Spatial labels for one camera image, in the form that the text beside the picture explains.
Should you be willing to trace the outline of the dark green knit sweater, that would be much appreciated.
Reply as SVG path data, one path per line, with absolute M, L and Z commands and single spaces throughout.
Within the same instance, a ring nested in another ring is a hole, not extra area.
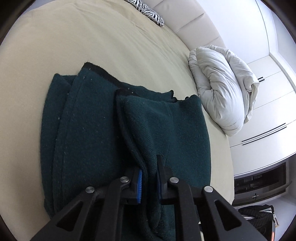
M 41 173 L 50 217 L 86 187 L 142 170 L 142 199 L 123 212 L 123 240 L 175 240 L 174 208 L 158 200 L 157 158 L 194 187 L 211 180 L 210 140 L 201 100 L 178 100 L 120 82 L 86 63 L 55 74 L 42 116 Z

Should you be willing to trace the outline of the grey low cabinet drawer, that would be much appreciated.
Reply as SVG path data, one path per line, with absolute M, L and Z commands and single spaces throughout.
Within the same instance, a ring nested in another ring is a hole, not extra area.
M 287 178 L 287 162 L 260 173 L 234 180 L 233 206 L 241 206 L 263 201 L 280 195 L 292 182 Z

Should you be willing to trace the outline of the white folded duvet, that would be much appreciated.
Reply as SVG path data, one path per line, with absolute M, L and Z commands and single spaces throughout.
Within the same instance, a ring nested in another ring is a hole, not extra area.
M 255 74 L 232 51 L 214 45 L 190 51 L 188 64 L 205 111 L 226 135 L 236 135 L 252 118 Z

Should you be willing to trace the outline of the black bag on floor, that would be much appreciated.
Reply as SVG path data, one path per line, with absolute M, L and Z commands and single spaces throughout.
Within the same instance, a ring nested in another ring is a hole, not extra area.
M 275 229 L 279 226 L 279 222 L 272 205 L 246 206 L 239 208 L 238 212 L 267 240 L 275 240 Z

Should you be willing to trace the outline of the beige bed sheet mattress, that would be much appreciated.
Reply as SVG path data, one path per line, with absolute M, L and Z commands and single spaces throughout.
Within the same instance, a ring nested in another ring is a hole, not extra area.
M 54 74 L 93 63 L 122 82 L 196 94 L 190 50 L 125 1 L 53 1 L 20 16 L 1 44 L 1 216 L 17 240 L 49 220 L 40 168 L 43 106 Z

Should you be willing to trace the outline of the cream padded headboard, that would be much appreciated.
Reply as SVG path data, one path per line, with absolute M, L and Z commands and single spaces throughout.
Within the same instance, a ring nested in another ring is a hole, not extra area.
M 146 0 L 144 3 L 163 18 L 189 50 L 206 45 L 225 47 L 217 28 L 197 1 Z

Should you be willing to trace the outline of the zebra print pillow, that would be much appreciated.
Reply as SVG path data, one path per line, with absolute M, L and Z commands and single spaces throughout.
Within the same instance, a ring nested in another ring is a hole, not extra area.
M 163 18 L 153 9 L 151 9 L 147 4 L 141 0 L 125 0 L 127 3 L 131 4 L 136 8 L 140 13 L 148 17 L 151 21 L 157 24 L 160 27 L 165 25 Z

